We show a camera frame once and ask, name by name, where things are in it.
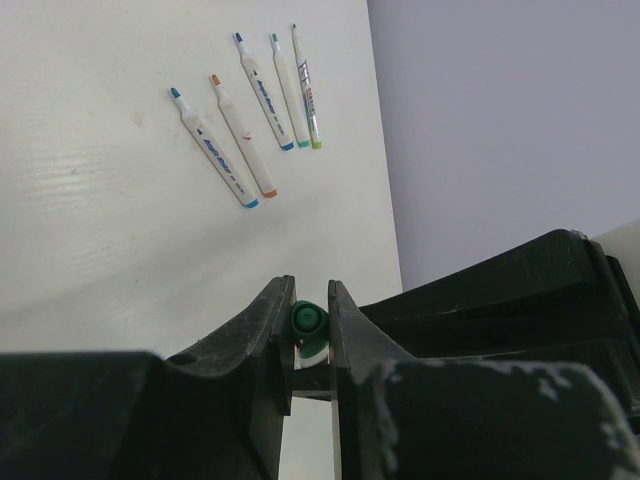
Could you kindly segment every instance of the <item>marker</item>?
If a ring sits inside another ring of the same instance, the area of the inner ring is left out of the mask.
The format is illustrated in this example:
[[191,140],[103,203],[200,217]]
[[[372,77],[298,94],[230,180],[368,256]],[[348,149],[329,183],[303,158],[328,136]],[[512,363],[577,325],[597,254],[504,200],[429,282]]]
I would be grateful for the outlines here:
[[184,126],[191,133],[193,138],[198,142],[200,148],[209,158],[216,170],[222,175],[224,181],[227,182],[229,188],[233,191],[240,203],[247,208],[253,208],[258,205],[256,194],[247,186],[247,182],[240,176],[240,173],[232,163],[231,159],[222,151],[220,144],[213,137],[209,129],[207,129],[200,120],[200,117],[182,98],[178,89],[171,87],[169,89],[173,96],[173,101],[180,109],[180,117]]
[[283,150],[291,150],[293,148],[293,139],[280,121],[275,102],[273,98],[271,98],[271,95],[269,95],[264,78],[260,73],[258,62],[256,62],[255,57],[247,50],[247,47],[242,41],[242,36],[239,33],[236,33],[235,39],[238,50],[240,50],[240,61],[242,62],[244,71],[247,74],[247,78],[249,78],[253,91],[256,92],[256,97],[258,97],[262,111],[267,117],[267,120],[269,120],[269,125],[271,125],[271,130],[273,130],[273,134],[276,136],[280,148]]
[[229,129],[231,130],[231,133],[233,133],[233,137],[236,139],[238,147],[240,147],[240,151],[242,152],[242,155],[244,155],[244,158],[247,161],[247,164],[251,169],[251,173],[253,173],[262,194],[267,198],[275,197],[278,194],[278,191],[273,184],[273,180],[271,179],[271,175],[269,175],[266,164],[260,157],[258,150],[256,150],[251,137],[251,132],[249,132],[249,130],[247,130],[242,124],[238,109],[233,103],[233,100],[231,100],[231,97],[224,90],[218,76],[212,75],[211,78],[213,80],[213,89],[216,91],[218,96],[218,107],[220,108],[224,119],[227,121],[227,125],[229,125]]
[[275,33],[271,34],[271,46],[273,47],[273,63],[276,65],[276,72],[278,72],[278,78],[280,79],[280,87],[282,88],[287,109],[289,110],[289,118],[291,118],[291,124],[296,134],[296,140],[298,140],[298,146],[300,148],[308,147],[311,145],[311,141],[309,140],[309,127],[303,114],[304,110],[300,94],[294,89],[293,83],[291,83],[289,65],[280,49],[278,36]]
[[322,142],[320,141],[320,134],[318,133],[316,107],[313,103],[313,91],[311,90],[307,57],[300,46],[300,37],[298,36],[298,28],[295,23],[291,26],[291,33],[293,34],[293,48],[296,51],[296,65],[298,66],[300,87],[302,88],[302,101],[304,102],[304,110],[307,114],[307,123],[309,124],[309,133],[311,134],[311,146],[316,150],[322,148]]

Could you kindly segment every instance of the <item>blue marker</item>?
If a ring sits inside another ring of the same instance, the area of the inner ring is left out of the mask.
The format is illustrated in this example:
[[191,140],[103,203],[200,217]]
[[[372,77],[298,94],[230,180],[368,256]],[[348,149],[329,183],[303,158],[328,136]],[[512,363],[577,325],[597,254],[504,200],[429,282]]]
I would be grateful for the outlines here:
[[280,114],[278,113],[279,108],[276,107],[273,98],[269,94],[269,90],[265,85],[264,77],[260,73],[258,62],[256,62],[255,57],[247,50],[247,47],[244,45],[244,41],[242,40],[242,36],[239,33],[235,34],[235,39],[236,44],[238,45],[238,50],[240,50],[240,62],[244,67],[244,71],[247,74],[249,82],[251,82],[251,86],[253,87],[253,91],[256,93],[256,97],[258,97],[258,101],[262,106],[262,111],[267,117],[267,120],[269,120],[269,125],[271,125],[271,130],[273,130],[273,134],[276,136],[276,140],[278,140],[280,148],[283,150],[291,150],[294,145],[293,138],[285,130],[284,124],[280,120]]
[[240,203],[247,207],[253,208],[258,205],[258,197],[253,192],[253,189],[249,187],[249,184],[242,178],[240,172],[235,166],[235,163],[227,156],[226,153],[220,148],[220,144],[213,137],[208,128],[206,128],[197,112],[193,110],[182,98],[182,95],[178,89],[171,87],[170,89],[173,100],[180,109],[180,118],[184,126],[191,133],[193,138],[207,158],[211,161],[218,173],[222,175],[224,181],[227,182],[231,191],[240,200]]

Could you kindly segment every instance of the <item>orange marker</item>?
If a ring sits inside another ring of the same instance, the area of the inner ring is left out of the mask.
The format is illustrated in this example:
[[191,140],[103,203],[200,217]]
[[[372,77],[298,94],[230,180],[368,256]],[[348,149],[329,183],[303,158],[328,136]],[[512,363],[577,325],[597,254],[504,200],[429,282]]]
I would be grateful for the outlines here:
[[240,151],[247,161],[253,177],[256,179],[256,183],[260,187],[262,195],[266,198],[275,197],[278,191],[267,170],[266,164],[260,157],[258,150],[256,150],[251,132],[242,124],[238,109],[231,100],[231,97],[225,92],[218,76],[212,75],[211,79],[213,80],[213,88],[218,95],[218,107],[222,112],[222,116],[227,121],[231,133],[233,133],[233,137],[236,139],[238,147],[240,147]]

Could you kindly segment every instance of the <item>teal end plug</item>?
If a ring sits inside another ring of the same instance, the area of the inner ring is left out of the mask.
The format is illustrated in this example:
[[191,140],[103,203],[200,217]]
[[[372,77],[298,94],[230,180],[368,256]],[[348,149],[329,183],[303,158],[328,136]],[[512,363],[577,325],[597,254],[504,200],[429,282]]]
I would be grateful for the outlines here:
[[304,300],[294,303],[291,309],[291,326],[301,364],[304,360],[318,356],[328,347],[329,314],[315,303]]

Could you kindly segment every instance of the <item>white marker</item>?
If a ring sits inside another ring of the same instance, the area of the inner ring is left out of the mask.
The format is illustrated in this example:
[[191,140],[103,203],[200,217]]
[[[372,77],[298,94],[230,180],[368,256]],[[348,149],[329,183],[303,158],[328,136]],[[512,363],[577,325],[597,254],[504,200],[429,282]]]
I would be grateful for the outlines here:
[[320,141],[320,134],[318,133],[318,120],[316,119],[316,107],[313,103],[313,91],[311,90],[307,57],[300,46],[300,37],[298,36],[298,29],[295,23],[291,26],[291,32],[293,33],[293,48],[296,51],[296,65],[298,66],[298,75],[300,76],[300,87],[302,87],[302,100],[304,101],[307,123],[309,124],[309,132],[311,133],[311,146],[315,150],[322,148],[322,142]]
[[247,182],[240,176],[231,159],[220,148],[220,144],[215,140],[211,132],[202,125],[200,117],[182,98],[178,89],[170,89],[173,100],[180,109],[182,123],[187,127],[193,138],[198,142],[200,148],[209,158],[216,170],[222,175],[229,188],[238,197],[240,203],[247,208],[258,205],[256,194],[248,187]]
[[280,144],[280,148],[283,150],[291,150],[293,148],[293,139],[286,132],[284,125],[280,121],[276,111],[275,102],[273,101],[273,98],[271,98],[271,95],[269,95],[264,78],[260,73],[258,62],[256,62],[255,57],[249,53],[247,47],[245,47],[244,42],[242,41],[242,36],[239,33],[236,33],[235,38],[238,50],[240,50],[240,61],[242,62],[242,66],[244,67],[247,77],[249,78],[249,82],[251,82],[253,91],[256,92],[256,97],[258,97],[262,110],[264,111],[267,120],[269,120],[271,130],[273,130],[273,134],[276,136],[276,139]]
[[218,76],[212,75],[211,78],[213,79],[213,88],[218,95],[218,107],[220,107],[220,111],[227,121],[227,125],[229,125],[229,129],[231,133],[233,133],[233,137],[236,139],[238,147],[240,147],[240,151],[242,155],[244,155],[262,194],[267,198],[275,197],[278,191],[273,184],[271,175],[269,175],[267,166],[264,161],[262,161],[258,150],[256,150],[251,138],[251,133],[242,124],[238,109],[233,103],[233,100],[231,100],[231,97],[225,92]]
[[287,103],[289,118],[293,125],[293,131],[296,134],[296,140],[298,140],[298,146],[300,148],[308,147],[311,145],[311,141],[309,140],[309,127],[307,126],[307,120],[304,116],[302,98],[300,97],[298,89],[293,87],[290,77],[291,74],[289,73],[289,65],[280,49],[278,36],[275,33],[271,34],[271,46],[273,47],[273,63],[276,65],[276,72],[278,72],[278,78],[280,79],[280,87],[282,87],[282,93]]

